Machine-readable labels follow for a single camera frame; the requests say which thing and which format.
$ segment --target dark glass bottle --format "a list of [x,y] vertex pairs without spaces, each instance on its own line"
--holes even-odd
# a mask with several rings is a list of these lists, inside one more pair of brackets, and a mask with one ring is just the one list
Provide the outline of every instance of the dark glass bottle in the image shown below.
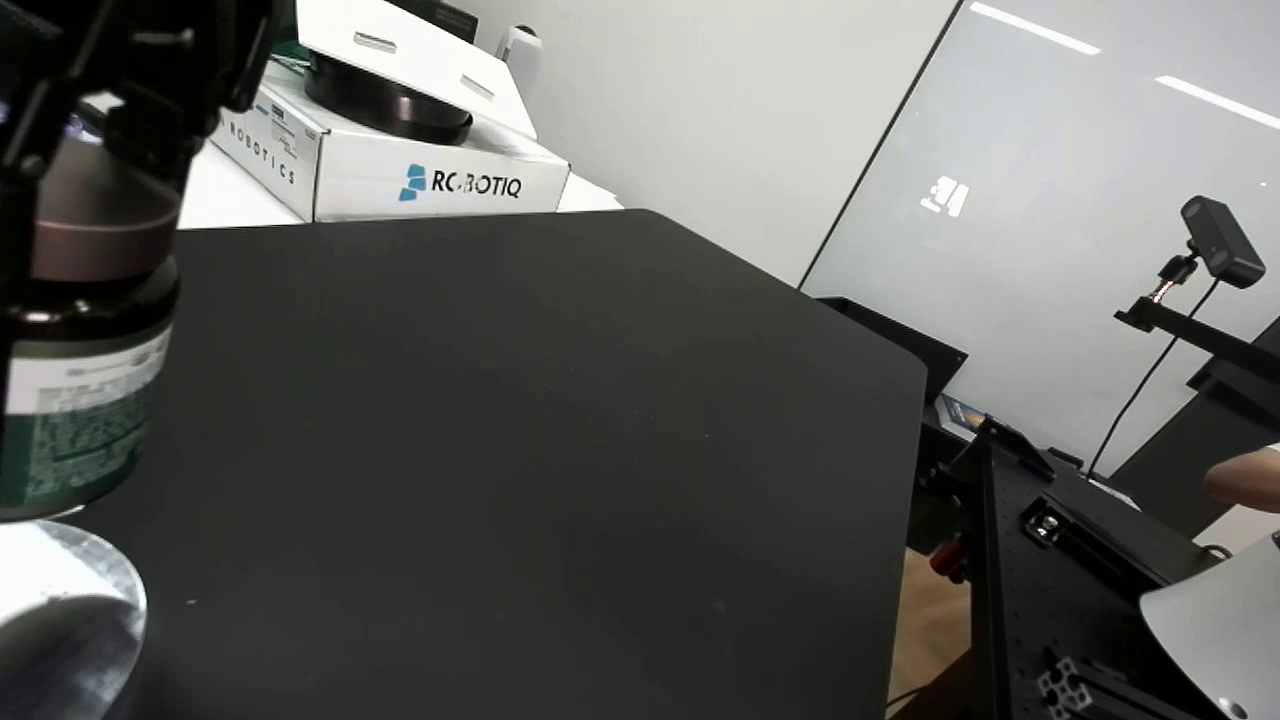
[[175,194],[67,142],[42,189],[0,437],[0,521],[72,511],[137,465],[182,297]]

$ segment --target bottle label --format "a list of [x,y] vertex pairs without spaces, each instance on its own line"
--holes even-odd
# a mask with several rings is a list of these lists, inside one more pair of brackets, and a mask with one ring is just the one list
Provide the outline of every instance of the bottle label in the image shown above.
[[167,331],[102,357],[16,357],[0,455],[0,507],[52,507],[98,495],[153,415]]

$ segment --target cardboard box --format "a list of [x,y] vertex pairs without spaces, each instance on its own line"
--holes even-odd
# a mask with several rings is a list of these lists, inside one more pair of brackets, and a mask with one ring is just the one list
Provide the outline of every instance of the cardboard box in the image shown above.
[[557,212],[568,159],[506,127],[464,146],[372,131],[308,102],[297,69],[274,66],[253,113],[225,113],[213,146],[302,219]]

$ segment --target floor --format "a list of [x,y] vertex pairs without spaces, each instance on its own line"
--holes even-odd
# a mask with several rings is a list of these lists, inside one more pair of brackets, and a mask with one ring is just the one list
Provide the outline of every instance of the floor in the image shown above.
[[972,646],[967,627],[967,587],[938,576],[923,557],[908,553],[887,700],[934,684],[955,664]]

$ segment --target table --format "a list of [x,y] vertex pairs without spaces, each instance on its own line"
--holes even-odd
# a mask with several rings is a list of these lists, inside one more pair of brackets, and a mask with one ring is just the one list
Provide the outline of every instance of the table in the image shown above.
[[[584,176],[568,176],[560,212],[612,212],[621,202]],[[182,227],[257,227],[257,224],[302,224],[267,189],[262,189],[222,148],[197,155]]]
[[193,232],[117,716],[879,716],[923,370],[647,212]]

